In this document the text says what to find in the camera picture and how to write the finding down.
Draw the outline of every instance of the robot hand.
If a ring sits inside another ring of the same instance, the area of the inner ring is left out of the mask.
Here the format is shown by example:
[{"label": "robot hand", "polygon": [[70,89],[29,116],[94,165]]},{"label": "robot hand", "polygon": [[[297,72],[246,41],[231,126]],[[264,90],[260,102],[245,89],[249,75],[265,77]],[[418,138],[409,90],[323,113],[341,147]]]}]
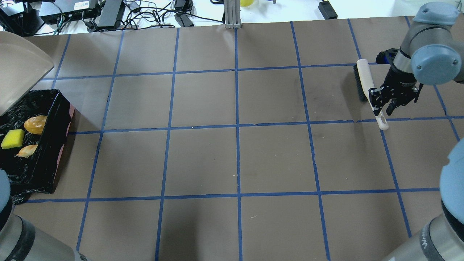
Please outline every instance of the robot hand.
[{"label": "robot hand", "polygon": [[384,83],[368,92],[376,116],[390,100],[388,115],[400,105],[417,102],[424,84],[451,80],[464,84],[464,43],[453,40],[450,33],[458,15],[452,5],[427,3],[414,17],[400,49],[379,53],[376,63],[391,66]]}]

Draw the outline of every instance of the yellow ball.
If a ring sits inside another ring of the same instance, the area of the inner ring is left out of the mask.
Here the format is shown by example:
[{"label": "yellow ball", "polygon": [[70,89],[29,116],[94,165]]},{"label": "yellow ball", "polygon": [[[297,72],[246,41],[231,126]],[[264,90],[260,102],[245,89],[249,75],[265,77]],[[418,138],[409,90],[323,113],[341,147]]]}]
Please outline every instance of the yellow ball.
[{"label": "yellow ball", "polygon": [[249,7],[255,0],[240,0],[241,7]]}]

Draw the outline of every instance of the metal post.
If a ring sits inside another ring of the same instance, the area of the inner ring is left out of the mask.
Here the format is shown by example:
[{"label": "metal post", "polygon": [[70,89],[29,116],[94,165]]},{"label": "metal post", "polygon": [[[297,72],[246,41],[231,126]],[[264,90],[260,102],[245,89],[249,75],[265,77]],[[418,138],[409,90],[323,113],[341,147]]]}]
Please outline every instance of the metal post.
[{"label": "metal post", "polygon": [[224,15],[226,17],[226,28],[242,28],[240,0],[224,0]]}]

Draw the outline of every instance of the white label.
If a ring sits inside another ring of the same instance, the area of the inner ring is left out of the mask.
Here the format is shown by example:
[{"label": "white label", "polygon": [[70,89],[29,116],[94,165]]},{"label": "white label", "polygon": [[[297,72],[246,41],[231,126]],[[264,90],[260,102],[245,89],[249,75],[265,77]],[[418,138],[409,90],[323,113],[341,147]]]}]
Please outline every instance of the white label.
[{"label": "white label", "polygon": [[74,4],[74,11],[89,8],[90,1],[77,2]]}]

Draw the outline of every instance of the yellow object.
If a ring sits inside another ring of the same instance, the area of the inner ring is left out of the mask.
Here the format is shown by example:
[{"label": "yellow object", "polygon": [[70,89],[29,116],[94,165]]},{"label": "yellow object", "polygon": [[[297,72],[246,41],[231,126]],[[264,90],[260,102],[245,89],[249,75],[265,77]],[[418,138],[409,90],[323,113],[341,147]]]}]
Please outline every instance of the yellow object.
[{"label": "yellow object", "polygon": [[21,147],[23,145],[24,130],[10,130],[3,141],[1,142],[1,148],[4,150]]},{"label": "yellow object", "polygon": [[241,7],[249,7],[255,0],[240,0]]},{"label": "yellow object", "polygon": [[29,158],[32,154],[34,154],[35,150],[37,149],[37,144],[36,145],[29,145],[24,148],[22,148],[16,156],[18,157],[23,157],[23,158]]},{"label": "yellow object", "polygon": [[24,128],[26,131],[32,134],[42,134],[45,127],[45,122],[47,121],[47,116],[39,115],[32,118],[29,118],[24,123]]}]

